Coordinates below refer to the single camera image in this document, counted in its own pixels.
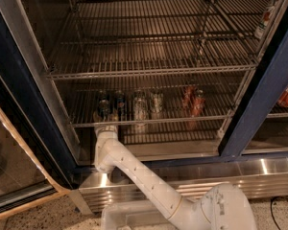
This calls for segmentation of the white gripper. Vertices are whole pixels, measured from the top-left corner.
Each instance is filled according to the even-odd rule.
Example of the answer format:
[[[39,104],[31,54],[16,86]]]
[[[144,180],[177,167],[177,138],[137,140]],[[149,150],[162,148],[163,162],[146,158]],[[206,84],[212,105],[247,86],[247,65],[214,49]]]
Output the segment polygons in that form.
[[[118,112],[114,108],[109,118],[112,122],[118,122]],[[93,121],[94,123],[100,123],[102,121],[101,117],[98,115],[97,111],[93,112]],[[97,140],[105,140],[105,139],[118,139],[118,126],[117,125],[107,125],[105,123],[101,123],[94,128]]]

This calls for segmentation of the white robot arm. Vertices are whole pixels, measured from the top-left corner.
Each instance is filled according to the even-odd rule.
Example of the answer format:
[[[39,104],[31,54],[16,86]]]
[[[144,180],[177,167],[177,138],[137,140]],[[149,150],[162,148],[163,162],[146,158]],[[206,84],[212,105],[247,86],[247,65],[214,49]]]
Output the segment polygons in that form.
[[[119,140],[113,114],[93,113],[94,164],[98,172],[120,169],[158,211],[179,230],[257,230],[252,207],[239,187],[229,183],[211,188],[193,202],[140,162]]]

